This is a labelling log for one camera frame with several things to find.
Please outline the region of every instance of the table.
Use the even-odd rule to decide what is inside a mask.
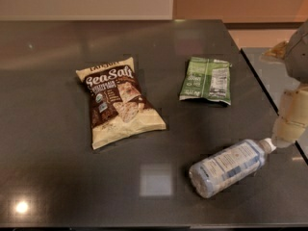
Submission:
[[[133,56],[167,123],[93,151],[76,69]],[[232,63],[230,107],[179,101],[190,56]],[[308,168],[295,146],[210,199],[188,169],[242,139],[269,137],[276,113],[219,20],[0,23],[0,226],[306,226]],[[16,211],[28,203],[24,214]]]

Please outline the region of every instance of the bottle label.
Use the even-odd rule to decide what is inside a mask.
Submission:
[[[212,183],[214,193],[229,187],[256,171],[261,165],[264,151],[248,141],[235,144],[202,162],[204,172]]]

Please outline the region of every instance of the nutrition label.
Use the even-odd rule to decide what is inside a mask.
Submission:
[[[219,68],[212,70],[212,80],[209,93],[210,96],[226,96],[228,85],[227,77],[227,68]]]
[[[250,167],[246,163],[249,162],[253,165],[253,163],[258,162],[257,158],[257,152],[249,144],[243,143],[232,150],[217,155],[213,159],[205,160],[203,165],[210,170],[214,177],[220,177],[222,174],[239,166],[244,168]]]

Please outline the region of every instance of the bottle cap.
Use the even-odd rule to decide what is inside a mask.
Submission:
[[[261,145],[265,147],[267,153],[271,153],[273,150],[276,149],[276,146],[273,145],[270,138],[266,138],[260,141]]]

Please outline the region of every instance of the brown chip bag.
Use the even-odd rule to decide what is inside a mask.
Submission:
[[[160,115],[141,95],[133,58],[76,73],[90,90],[93,149],[142,132],[166,129]]]

